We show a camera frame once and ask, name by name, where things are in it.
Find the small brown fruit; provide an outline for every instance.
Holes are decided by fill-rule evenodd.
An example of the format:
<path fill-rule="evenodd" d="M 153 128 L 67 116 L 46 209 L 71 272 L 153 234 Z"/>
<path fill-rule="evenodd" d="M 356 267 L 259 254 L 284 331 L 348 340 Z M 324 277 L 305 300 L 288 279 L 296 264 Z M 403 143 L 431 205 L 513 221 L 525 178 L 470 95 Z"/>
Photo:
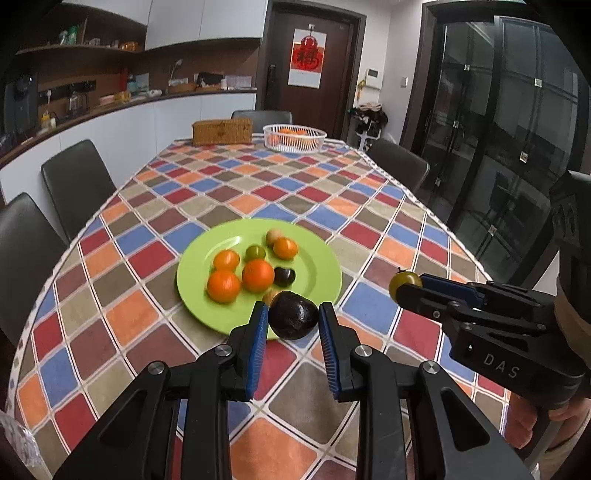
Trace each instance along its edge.
<path fill-rule="evenodd" d="M 271 306 L 271 302 L 273 301 L 273 299 L 275 297 L 277 297 L 277 294 L 278 293 L 279 293 L 278 290 L 275 290 L 275 289 L 269 290 L 267 293 L 265 293 L 262 296 L 262 301 L 264 301 L 267 304 L 267 306 L 270 307 Z"/>
<path fill-rule="evenodd" d="M 269 247 L 273 247 L 275 242 L 277 242 L 280 238 L 282 238 L 284 236 L 285 235 L 283 235 L 283 232 L 281 230 L 279 230 L 278 228 L 272 228 L 271 230 L 269 230 L 267 232 L 267 236 L 265 237 L 265 240 L 267 241 L 267 245 Z"/>

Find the chair backrest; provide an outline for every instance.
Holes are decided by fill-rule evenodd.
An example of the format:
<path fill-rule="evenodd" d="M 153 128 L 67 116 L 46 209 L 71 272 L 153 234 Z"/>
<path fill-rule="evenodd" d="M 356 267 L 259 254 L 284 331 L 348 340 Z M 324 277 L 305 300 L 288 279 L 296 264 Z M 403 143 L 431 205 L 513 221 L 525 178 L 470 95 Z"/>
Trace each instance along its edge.
<path fill-rule="evenodd" d="M 41 174 L 70 242 L 116 190 L 90 140 L 72 145 L 46 161 Z"/>
<path fill-rule="evenodd" d="M 65 250 L 27 193 L 0 210 L 0 328 L 13 345 Z"/>
<path fill-rule="evenodd" d="M 367 155 L 411 192 L 418 190 L 429 173 L 429 163 L 406 148 L 383 138 L 369 147 Z"/>
<path fill-rule="evenodd" d="M 280 110 L 236 110 L 232 118 L 249 118 L 252 120 L 252 132 L 255 134 L 263 133 L 262 128 L 265 125 L 287 124 L 294 122 L 291 112 Z"/>

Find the avocado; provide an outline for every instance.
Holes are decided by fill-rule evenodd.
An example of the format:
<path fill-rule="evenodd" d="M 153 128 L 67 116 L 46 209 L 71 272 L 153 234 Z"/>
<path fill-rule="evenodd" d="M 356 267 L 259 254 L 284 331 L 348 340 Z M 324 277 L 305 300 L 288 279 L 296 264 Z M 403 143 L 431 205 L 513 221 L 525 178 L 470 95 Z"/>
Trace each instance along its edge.
<path fill-rule="evenodd" d="M 318 324 L 318 308 L 297 293 L 279 292 L 269 308 L 269 326 L 284 340 L 305 337 Z"/>

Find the upper cabinet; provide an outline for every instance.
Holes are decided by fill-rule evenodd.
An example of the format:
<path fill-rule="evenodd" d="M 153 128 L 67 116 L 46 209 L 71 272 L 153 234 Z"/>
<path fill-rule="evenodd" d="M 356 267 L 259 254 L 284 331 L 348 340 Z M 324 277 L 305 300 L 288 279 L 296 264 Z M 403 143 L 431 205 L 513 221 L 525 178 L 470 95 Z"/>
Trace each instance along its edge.
<path fill-rule="evenodd" d="M 152 0 L 63 0 L 65 4 L 85 5 L 106 10 L 136 22 L 148 25 Z"/>
<path fill-rule="evenodd" d="M 267 2 L 153 0 L 145 49 L 216 38 L 262 38 Z"/>
<path fill-rule="evenodd" d="M 205 0 L 153 0 L 145 49 L 199 40 Z"/>
<path fill-rule="evenodd" d="M 267 0 L 205 0 L 199 40 L 262 38 L 266 13 Z"/>

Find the door frame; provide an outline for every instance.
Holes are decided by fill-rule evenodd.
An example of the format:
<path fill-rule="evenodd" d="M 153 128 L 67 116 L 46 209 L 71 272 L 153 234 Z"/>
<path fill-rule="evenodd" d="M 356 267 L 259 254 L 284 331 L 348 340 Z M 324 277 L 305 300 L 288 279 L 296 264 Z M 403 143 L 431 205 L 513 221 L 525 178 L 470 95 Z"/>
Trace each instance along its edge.
<path fill-rule="evenodd" d="M 342 91 L 346 95 L 341 96 L 338 115 L 342 116 L 342 128 L 340 139 L 345 140 L 349 133 L 350 115 L 347 113 L 349 107 L 353 106 L 357 89 L 357 78 L 359 77 L 359 66 L 361 65 L 361 51 L 363 49 L 363 38 L 365 36 L 366 15 L 333 7 L 331 5 L 317 4 L 306 0 L 269 0 L 267 14 L 265 17 L 265 28 L 261 46 L 259 48 L 258 64 L 256 67 L 256 109 L 263 108 L 267 96 L 267 68 L 269 65 L 268 39 L 271 31 L 274 11 L 290 12 L 301 15 L 313 15 L 327 20 L 347 21 L 353 26 L 353 40 L 349 53 L 350 73 Z"/>

